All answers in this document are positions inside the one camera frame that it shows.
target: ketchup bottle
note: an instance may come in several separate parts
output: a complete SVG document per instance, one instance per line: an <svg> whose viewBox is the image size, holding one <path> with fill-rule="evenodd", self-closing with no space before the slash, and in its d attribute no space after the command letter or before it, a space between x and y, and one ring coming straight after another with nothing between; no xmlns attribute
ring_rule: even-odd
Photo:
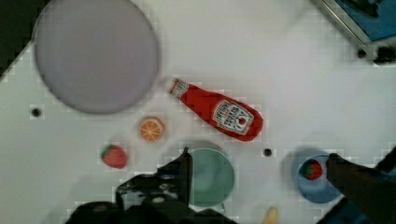
<svg viewBox="0 0 396 224"><path fill-rule="evenodd" d="M242 102L213 91L204 91L178 78L167 82L166 88L221 133L247 142L262 131L264 120L260 113Z"/></svg>

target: round plate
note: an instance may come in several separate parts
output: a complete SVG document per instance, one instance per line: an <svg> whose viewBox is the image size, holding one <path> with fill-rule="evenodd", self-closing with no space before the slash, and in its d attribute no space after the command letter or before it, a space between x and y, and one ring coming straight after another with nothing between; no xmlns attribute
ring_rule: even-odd
<svg viewBox="0 0 396 224"><path fill-rule="evenodd" d="M35 25L35 59L49 90L93 114L136 104L158 74L158 42L127 0L54 0Z"/></svg>

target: white table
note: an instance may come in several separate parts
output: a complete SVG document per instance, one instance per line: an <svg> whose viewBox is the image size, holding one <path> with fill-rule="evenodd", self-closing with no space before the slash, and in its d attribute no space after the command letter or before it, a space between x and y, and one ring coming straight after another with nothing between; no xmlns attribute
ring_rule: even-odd
<svg viewBox="0 0 396 224"><path fill-rule="evenodd" d="M313 204L298 194L290 153L319 147L374 166L396 145L396 70L356 59L310 2L135 2L160 39L161 76L254 105L266 119L262 135L242 143L217 133L158 88L122 113L81 114L40 82L30 45L0 84L0 223L64 223L78 205L112 201L120 183L155 172L195 140L216 143L231 157L237 179L227 216L261 223L276 206L279 223L316 223L336 202ZM31 117L34 106L42 118ZM163 143L135 135L135 123L149 111L168 116ZM127 168L102 164L108 142L128 148ZM267 147L273 157L262 156Z"/></svg>

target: green bowl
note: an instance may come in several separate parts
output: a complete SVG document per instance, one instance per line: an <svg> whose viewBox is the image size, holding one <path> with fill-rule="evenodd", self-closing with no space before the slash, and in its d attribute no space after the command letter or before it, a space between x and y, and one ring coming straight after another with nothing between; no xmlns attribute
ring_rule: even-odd
<svg viewBox="0 0 396 224"><path fill-rule="evenodd" d="M223 203L233 191L233 166L221 152L199 148L190 152L193 159L190 203L212 207Z"/></svg>

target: toy strawberry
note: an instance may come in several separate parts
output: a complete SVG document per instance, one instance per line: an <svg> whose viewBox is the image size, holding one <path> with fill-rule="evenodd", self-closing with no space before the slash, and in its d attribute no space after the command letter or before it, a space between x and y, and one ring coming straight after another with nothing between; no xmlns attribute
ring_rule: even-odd
<svg viewBox="0 0 396 224"><path fill-rule="evenodd" d="M121 147L110 145L101 155L102 161L113 168L122 169L127 162L127 156Z"/></svg>
<svg viewBox="0 0 396 224"><path fill-rule="evenodd" d="M323 175L320 163L315 160L308 161L303 168L303 175L308 180L316 180Z"/></svg>

